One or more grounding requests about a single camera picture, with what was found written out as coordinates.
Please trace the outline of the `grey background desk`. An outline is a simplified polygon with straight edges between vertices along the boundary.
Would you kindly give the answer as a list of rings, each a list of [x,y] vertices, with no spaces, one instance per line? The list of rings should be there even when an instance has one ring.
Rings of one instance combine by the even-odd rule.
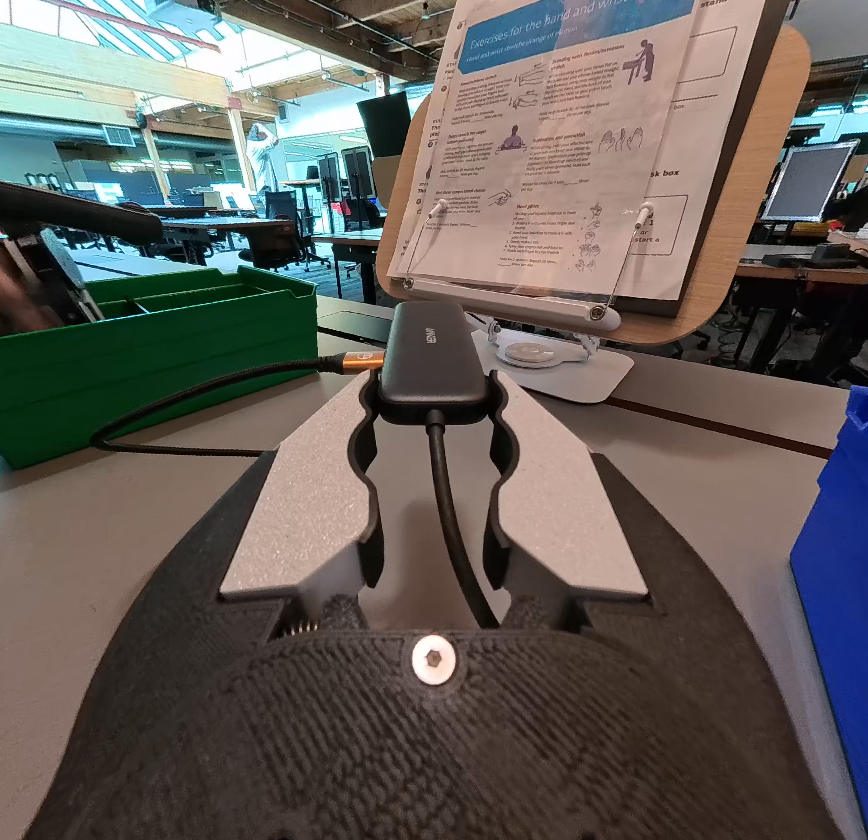
[[[343,298],[340,265],[352,264],[359,267],[363,302],[369,305],[377,304],[376,260],[381,236],[381,229],[365,229],[341,234],[315,235],[312,238],[314,243],[328,245],[331,249],[338,298]]]

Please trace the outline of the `wooden document stand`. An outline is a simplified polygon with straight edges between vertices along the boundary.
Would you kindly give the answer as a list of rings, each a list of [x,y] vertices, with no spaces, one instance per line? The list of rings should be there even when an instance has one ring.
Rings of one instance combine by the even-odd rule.
[[[659,345],[692,333],[711,318],[729,289],[754,224],[760,196],[772,172],[810,72],[811,56],[804,37],[789,24],[778,33],[773,52],[742,131],[711,223],[678,314],[670,319],[625,314],[615,333],[629,345]],[[598,404],[613,394],[634,366],[634,358],[598,350],[585,362],[570,361],[549,368],[509,366],[496,357],[496,347],[481,333],[474,335],[486,369],[505,371],[525,388],[577,404]]]

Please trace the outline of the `black office chair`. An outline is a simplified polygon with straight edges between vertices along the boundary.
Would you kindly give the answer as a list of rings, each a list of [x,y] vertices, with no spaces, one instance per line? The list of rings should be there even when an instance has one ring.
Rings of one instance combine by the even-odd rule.
[[[263,248],[257,251],[258,266],[277,270],[291,264],[303,264],[305,271],[309,272],[309,262],[314,260],[331,269],[331,261],[316,256],[312,251],[312,244],[302,239],[293,192],[264,189],[260,194],[265,202],[266,219],[275,220],[277,226],[271,230],[266,229]]]

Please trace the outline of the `blue header exercise sheet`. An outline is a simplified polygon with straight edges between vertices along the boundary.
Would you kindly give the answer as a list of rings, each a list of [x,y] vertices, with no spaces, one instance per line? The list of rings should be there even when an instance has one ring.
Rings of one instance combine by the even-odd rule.
[[[610,295],[700,0],[468,0],[392,275]]]

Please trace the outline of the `wooden background desk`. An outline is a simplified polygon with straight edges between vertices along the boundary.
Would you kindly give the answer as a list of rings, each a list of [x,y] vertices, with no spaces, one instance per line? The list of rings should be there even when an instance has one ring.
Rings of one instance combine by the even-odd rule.
[[[809,263],[813,247],[794,245],[760,245],[747,244],[742,251],[741,259],[735,269],[735,278],[762,279],[793,282],[819,282],[848,286],[864,286],[867,284],[867,269],[856,264],[852,266],[837,265],[836,267],[816,267]],[[793,257],[797,264],[789,267],[780,264],[766,264],[766,256]]]

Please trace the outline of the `green plastic bin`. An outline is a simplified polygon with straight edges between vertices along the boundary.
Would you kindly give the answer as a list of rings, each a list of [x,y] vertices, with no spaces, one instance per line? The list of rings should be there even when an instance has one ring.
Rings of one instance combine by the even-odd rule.
[[[2,337],[1,453],[23,469],[235,371],[318,353],[317,287],[240,266],[93,282],[104,319]]]

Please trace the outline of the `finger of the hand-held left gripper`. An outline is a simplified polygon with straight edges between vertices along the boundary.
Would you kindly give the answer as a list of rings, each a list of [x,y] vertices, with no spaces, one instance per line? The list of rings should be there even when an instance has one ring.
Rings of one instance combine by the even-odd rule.
[[[52,259],[53,267],[59,271],[59,277],[71,296],[73,305],[79,314],[89,322],[104,319],[103,312],[86,288],[81,271],[76,264],[71,251],[57,238],[51,228],[41,231],[42,242]]]

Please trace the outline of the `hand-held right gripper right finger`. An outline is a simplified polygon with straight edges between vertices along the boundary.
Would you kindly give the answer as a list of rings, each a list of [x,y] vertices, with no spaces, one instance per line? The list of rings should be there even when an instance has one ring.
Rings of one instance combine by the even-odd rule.
[[[641,602],[648,587],[588,446],[511,377],[492,371],[497,471],[483,570],[516,600]]]

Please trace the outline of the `black backed instruction board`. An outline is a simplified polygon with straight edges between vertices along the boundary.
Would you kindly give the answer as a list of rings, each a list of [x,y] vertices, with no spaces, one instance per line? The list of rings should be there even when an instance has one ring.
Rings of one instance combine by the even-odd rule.
[[[587,319],[599,330],[615,330],[619,314],[674,317],[686,295],[700,252],[697,246],[711,223],[788,0],[700,0],[645,201],[635,217],[634,242],[623,276],[610,295],[573,297],[392,275],[416,223],[421,156],[434,137],[431,101],[445,86],[444,69],[467,1],[458,0],[450,22],[396,247],[382,281],[403,297],[450,297],[466,307],[504,309],[539,321]]]

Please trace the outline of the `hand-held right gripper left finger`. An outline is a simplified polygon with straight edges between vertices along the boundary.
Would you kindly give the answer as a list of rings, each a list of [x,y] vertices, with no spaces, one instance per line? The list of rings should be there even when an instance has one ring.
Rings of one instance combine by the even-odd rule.
[[[357,596],[383,574],[377,489],[377,374],[348,383],[277,448],[220,596],[326,603]]]

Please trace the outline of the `dark grey usb hub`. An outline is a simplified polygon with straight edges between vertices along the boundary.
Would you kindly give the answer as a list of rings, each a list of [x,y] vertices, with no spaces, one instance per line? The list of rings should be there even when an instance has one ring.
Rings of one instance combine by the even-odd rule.
[[[378,411],[390,424],[425,429],[444,545],[465,603],[481,629],[496,629],[499,623],[462,538],[445,435],[450,426],[487,418],[490,400],[490,381],[461,306],[450,302],[399,305],[378,375]]]

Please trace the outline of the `black hanging panel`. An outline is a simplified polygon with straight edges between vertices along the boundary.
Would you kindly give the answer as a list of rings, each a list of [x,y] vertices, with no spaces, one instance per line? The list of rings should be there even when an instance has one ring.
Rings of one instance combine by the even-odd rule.
[[[400,156],[410,128],[410,108],[402,90],[357,103],[373,159]]]

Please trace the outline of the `grey desk monitor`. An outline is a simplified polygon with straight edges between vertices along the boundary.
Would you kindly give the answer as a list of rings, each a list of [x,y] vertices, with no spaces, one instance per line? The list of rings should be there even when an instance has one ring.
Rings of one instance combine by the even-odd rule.
[[[859,139],[792,147],[759,215],[763,223],[819,223]]]

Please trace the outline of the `black usb cable orange plug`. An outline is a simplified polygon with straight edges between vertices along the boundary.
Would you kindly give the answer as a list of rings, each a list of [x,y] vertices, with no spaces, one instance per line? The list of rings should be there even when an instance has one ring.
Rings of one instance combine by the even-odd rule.
[[[364,371],[377,371],[381,369],[384,364],[384,358],[385,353],[382,351],[342,352],[310,359],[276,362],[265,366],[235,371],[216,379],[193,385],[185,390],[178,391],[137,408],[133,412],[128,412],[95,431],[90,437],[90,447],[97,451],[130,454],[256,458],[263,455],[265,451],[154,444],[124,444],[115,442],[114,437],[119,436],[131,424],[141,422],[160,412],[174,408],[187,401],[203,397],[217,390],[239,385],[242,382],[265,379],[292,372],[315,372],[318,374],[324,373],[341,376],[358,375]]]

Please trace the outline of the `blue plastic bin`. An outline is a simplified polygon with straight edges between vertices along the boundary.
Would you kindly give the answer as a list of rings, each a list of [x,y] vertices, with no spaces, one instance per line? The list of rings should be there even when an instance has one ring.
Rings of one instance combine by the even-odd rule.
[[[790,553],[830,709],[867,818],[867,389],[853,386]]]

